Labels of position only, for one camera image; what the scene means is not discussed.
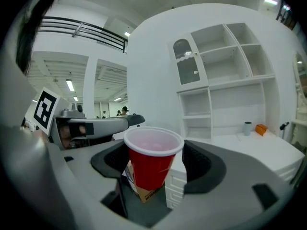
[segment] balcony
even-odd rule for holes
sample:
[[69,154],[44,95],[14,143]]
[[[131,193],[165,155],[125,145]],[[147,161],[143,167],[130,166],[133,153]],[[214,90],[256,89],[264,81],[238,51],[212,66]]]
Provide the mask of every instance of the balcony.
[[38,31],[52,35],[80,38],[102,44],[124,54],[127,52],[128,40],[126,38],[102,27],[78,20],[45,16]]

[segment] white pillar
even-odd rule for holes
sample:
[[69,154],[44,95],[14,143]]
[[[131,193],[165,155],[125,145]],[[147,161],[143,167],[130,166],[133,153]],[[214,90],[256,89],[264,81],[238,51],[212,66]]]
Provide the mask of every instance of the white pillar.
[[86,118],[95,118],[94,91],[97,61],[97,57],[89,57],[85,70],[83,84],[83,112]]
[[102,106],[101,106],[101,102],[99,102],[99,106],[100,106],[100,118],[102,118],[103,113],[102,113]]

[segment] metal rod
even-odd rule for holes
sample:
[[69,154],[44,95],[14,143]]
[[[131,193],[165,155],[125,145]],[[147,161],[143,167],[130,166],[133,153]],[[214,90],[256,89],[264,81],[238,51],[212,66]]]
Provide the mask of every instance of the metal rod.
[[69,33],[69,32],[61,32],[61,31],[53,31],[53,30],[39,30],[39,32],[73,34],[73,33]]
[[104,43],[104,44],[107,44],[107,45],[110,45],[110,46],[112,46],[112,47],[115,47],[115,48],[118,48],[118,49],[122,50],[120,47],[117,47],[117,46],[115,46],[115,45],[113,45],[113,44],[109,44],[109,43],[107,43],[107,42],[104,42],[104,41],[98,40],[98,39],[93,38],[93,37],[90,37],[90,36],[82,36],[82,35],[77,35],[77,36],[81,36],[81,37],[85,37],[85,38],[93,39],[93,40],[95,40],[95,41],[98,41],[98,42],[101,42],[101,43]]
[[281,15],[281,13],[282,13],[282,8],[283,8],[283,0],[282,0],[282,2],[281,2],[281,4],[280,4],[280,8],[279,8],[279,11],[278,11],[278,14],[277,14],[276,20],[278,20],[278,19],[279,19],[279,16],[280,16],[280,15]]
[[51,28],[61,28],[61,29],[75,30],[75,28],[68,28],[68,27],[56,26],[56,25],[41,25],[40,27],[51,27]]
[[74,24],[63,23],[63,22],[56,22],[56,21],[42,21],[42,24],[43,24],[43,23],[53,23],[53,24],[63,24],[63,25],[78,26],[78,25],[74,25]]
[[114,32],[111,32],[107,29],[104,29],[104,28],[101,28],[99,26],[96,26],[96,25],[93,25],[93,24],[89,24],[89,23],[86,23],[86,22],[82,22],[82,21],[78,21],[78,20],[73,20],[73,19],[68,19],[68,18],[62,18],[62,17],[53,17],[53,16],[45,16],[44,19],[52,19],[52,20],[63,20],[63,21],[70,21],[70,22],[75,22],[75,23],[83,23],[84,25],[89,25],[91,27],[94,27],[96,29],[99,29],[99,30],[102,30],[102,31],[105,31],[107,33],[110,33],[114,36],[117,36],[119,37],[120,39],[124,40],[124,41],[128,41],[126,38],[114,33]]
[[75,36],[76,36],[78,30],[80,29],[80,27],[81,27],[82,25],[83,25],[83,23],[81,23],[81,24],[78,26],[78,28],[75,30],[75,32],[73,33],[73,35],[72,35],[71,37],[75,37]]
[[103,33],[103,32],[99,32],[99,31],[93,30],[93,29],[91,29],[91,28],[86,28],[86,27],[82,27],[82,26],[81,26],[81,28],[83,28],[83,29],[85,29],[85,30],[90,30],[90,31],[93,31],[93,32],[101,33],[101,34],[106,35],[106,36],[108,36],[108,37],[111,37],[111,38],[113,38],[113,39],[115,39],[115,40],[118,40],[118,41],[120,41],[121,43],[124,42],[124,41],[121,41],[121,39],[115,38],[115,37],[110,36],[110,35],[108,35],[108,34],[105,34],[105,33]]
[[[86,32],[86,31],[84,31],[84,30],[79,30],[79,32],[88,33],[88,32]],[[118,44],[118,45],[121,45],[121,46],[122,46],[122,44],[123,44],[123,42],[121,42],[121,44],[120,44],[120,43],[118,43],[118,42],[114,42],[114,41],[112,41],[112,40],[110,40],[110,39],[108,39],[108,38],[105,38],[105,37],[103,37],[103,36],[100,36],[100,35],[97,35],[97,34],[94,34],[94,33],[88,33],[88,34],[94,35],[94,36],[98,36],[98,37],[100,37],[100,38],[103,38],[103,39],[105,39],[105,40],[107,40],[107,41],[110,41],[110,42],[112,42],[112,43],[115,43],[115,44]]]

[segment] shelf compartment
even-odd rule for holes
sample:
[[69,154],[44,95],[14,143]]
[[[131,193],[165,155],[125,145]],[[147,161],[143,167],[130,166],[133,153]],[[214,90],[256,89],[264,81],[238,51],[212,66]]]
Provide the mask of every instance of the shelf compartment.
[[207,88],[180,92],[179,102],[183,116],[209,115],[210,100]]
[[210,90],[213,135],[241,133],[244,122],[266,125],[266,108],[262,83],[228,89]]
[[209,86],[251,77],[247,62],[237,46],[202,53],[201,59]]
[[211,114],[183,116],[182,119],[211,118]]
[[255,83],[261,83],[265,82],[270,79],[274,79],[274,76],[260,76],[258,78],[246,78],[246,79],[241,79],[241,80],[236,80],[236,81],[230,81],[230,82],[225,82],[225,83],[218,83],[218,84],[212,84],[209,85],[210,91],[213,90],[220,90],[220,89],[227,89],[227,88],[233,88],[233,87],[239,87],[239,86],[247,86],[247,85],[252,85]]
[[235,39],[224,25],[215,25],[191,33],[200,53],[236,45]]
[[211,119],[185,119],[184,129],[187,138],[211,139]]
[[258,40],[245,23],[234,23],[226,25],[236,37],[239,44],[257,44]]
[[272,75],[269,59],[261,45],[242,45],[253,76]]

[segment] cup rim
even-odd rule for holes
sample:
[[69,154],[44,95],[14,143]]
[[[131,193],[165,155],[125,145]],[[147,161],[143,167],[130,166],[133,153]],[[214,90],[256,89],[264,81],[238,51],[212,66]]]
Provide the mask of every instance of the cup rim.
[[[129,139],[128,139],[128,134],[130,132],[135,132],[135,131],[144,130],[144,129],[159,130],[161,132],[168,133],[168,134],[174,136],[178,140],[179,145],[176,148],[168,150],[168,151],[151,151],[151,150],[145,150],[143,148],[140,148],[140,147],[132,144],[129,141]],[[152,157],[167,157],[167,156],[171,156],[171,155],[174,155],[174,154],[178,153],[184,147],[184,139],[179,134],[177,134],[177,133],[175,133],[175,132],[173,132],[171,130],[168,130],[168,129],[158,128],[158,127],[148,127],[148,126],[145,126],[145,127],[135,127],[135,128],[128,129],[124,133],[124,142],[125,142],[125,144],[130,149],[132,149],[132,150],[134,150],[134,151],[136,151],[136,152],[138,152],[140,154],[144,154],[144,155],[152,156]]]

